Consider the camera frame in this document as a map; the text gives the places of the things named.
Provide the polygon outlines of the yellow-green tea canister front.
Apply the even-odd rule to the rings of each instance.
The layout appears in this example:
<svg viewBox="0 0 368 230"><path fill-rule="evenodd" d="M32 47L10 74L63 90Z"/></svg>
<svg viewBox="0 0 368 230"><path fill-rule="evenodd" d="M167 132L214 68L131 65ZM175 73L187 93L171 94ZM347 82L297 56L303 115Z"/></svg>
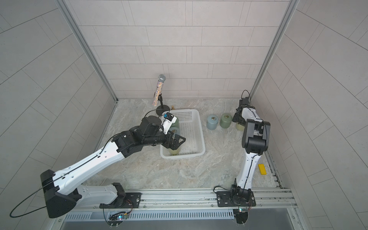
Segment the yellow-green tea canister front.
<svg viewBox="0 0 368 230"><path fill-rule="evenodd" d="M168 150L168 152L169 152L171 155L178 155L178 154L180 153L181 148L179 147L179 148L177 148L177 149L175 149L175 150L173 150L173 149L167 149L167 150Z"/></svg>

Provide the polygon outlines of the white plastic perforated basket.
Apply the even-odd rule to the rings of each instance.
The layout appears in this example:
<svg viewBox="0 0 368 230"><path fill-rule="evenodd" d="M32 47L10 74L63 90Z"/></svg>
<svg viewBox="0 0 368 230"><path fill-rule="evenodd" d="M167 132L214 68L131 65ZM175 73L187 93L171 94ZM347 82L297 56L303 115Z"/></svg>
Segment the white plastic perforated basket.
<svg viewBox="0 0 368 230"><path fill-rule="evenodd" d="M171 114L178 118L179 134L186 138L179 147L179 152L172 155L169 150L160 146L160 155L164 159L182 159L202 156L206 152L202 124L199 112L195 109L171 110Z"/></svg>

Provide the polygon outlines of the yellow tea canister back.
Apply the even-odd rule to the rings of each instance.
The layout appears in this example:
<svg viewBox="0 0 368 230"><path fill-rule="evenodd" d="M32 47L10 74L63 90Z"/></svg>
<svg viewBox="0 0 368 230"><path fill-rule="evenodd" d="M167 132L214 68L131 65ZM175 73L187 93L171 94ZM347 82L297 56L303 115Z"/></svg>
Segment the yellow tea canister back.
<svg viewBox="0 0 368 230"><path fill-rule="evenodd" d="M236 129L239 130L239 131L244 131L245 126L240 124L240 123L236 123Z"/></svg>

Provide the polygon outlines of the dark green tea canister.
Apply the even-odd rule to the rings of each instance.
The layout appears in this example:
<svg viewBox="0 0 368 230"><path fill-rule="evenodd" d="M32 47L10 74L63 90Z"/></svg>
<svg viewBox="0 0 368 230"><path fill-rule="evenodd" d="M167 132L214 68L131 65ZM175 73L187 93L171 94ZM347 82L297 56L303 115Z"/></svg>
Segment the dark green tea canister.
<svg viewBox="0 0 368 230"><path fill-rule="evenodd" d="M232 124L232 115L229 113L224 113L220 118L220 126L224 129L227 129Z"/></svg>

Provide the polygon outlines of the blue tea canister front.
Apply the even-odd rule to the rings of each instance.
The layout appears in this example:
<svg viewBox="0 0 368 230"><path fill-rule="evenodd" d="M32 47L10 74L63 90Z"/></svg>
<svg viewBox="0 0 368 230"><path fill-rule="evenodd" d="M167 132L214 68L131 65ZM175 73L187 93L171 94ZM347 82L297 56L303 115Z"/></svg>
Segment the blue tea canister front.
<svg viewBox="0 0 368 230"><path fill-rule="evenodd" d="M219 119L216 115L209 115L207 117L207 128L209 130L215 130L218 126Z"/></svg>

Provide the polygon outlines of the blue tea canister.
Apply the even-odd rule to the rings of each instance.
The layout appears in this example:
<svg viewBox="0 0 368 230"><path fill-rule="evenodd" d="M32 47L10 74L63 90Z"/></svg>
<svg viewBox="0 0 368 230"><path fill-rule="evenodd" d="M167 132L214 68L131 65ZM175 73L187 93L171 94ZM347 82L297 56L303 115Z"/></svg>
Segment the blue tea canister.
<svg viewBox="0 0 368 230"><path fill-rule="evenodd" d="M209 115L207 117L207 128L209 130L215 130L218 126L219 119L216 115Z"/></svg>
<svg viewBox="0 0 368 230"><path fill-rule="evenodd" d="M169 130L175 135L180 135L180 128L178 127L171 127Z"/></svg>

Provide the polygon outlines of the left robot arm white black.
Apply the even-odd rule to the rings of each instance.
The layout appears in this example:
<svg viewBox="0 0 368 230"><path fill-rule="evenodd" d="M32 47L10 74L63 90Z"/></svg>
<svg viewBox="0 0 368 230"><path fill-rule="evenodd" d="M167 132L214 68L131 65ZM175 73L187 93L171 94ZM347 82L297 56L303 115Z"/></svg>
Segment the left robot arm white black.
<svg viewBox="0 0 368 230"><path fill-rule="evenodd" d="M84 186L83 182L106 167L142 151L145 146L162 145L177 150L186 139L170 131L177 121L171 113L163 118L144 117L141 124L114 135L99 150L65 169L46 170L40 175L49 218L58 218L75 207L94 204L109 208L124 205L126 194L120 183Z"/></svg>

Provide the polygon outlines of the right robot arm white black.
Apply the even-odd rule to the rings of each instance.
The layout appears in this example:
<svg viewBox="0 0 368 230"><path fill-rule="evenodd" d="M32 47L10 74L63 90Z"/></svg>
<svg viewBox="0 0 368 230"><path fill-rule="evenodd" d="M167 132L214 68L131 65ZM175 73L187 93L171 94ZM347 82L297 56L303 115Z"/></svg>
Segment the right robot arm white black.
<svg viewBox="0 0 368 230"><path fill-rule="evenodd" d="M253 205L252 179L259 159L268 149L271 124L258 116L255 107L251 105L250 97L239 100L232 121L244 126L241 147L245 158L231 187L231 196L237 199L238 205L245 202Z"/></svg>

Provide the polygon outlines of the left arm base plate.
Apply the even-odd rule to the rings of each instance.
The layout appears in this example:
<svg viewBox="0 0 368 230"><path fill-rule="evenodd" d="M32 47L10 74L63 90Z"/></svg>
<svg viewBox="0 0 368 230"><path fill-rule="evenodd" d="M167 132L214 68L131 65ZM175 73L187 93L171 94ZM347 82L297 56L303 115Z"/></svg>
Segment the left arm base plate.
<svg viewBox="0 0 368 230"><path fill-rule="evenodd" d="M126 193L123 198L119 195L110 204L100 204L100 209L137 209L140 205L142 193Z"/></svg>

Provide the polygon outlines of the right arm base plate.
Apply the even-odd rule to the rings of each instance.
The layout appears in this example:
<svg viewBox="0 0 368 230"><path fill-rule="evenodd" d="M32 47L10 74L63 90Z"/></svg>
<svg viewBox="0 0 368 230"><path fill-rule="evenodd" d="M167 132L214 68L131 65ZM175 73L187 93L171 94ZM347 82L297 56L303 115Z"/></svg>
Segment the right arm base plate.
<svg viewBox="0 0 368 230"><path fill-rule="evenodd" d="M244 193L232 195L230 191L217 191L218 207L255 207L256 201L251 190L245 190Z"/></svg>

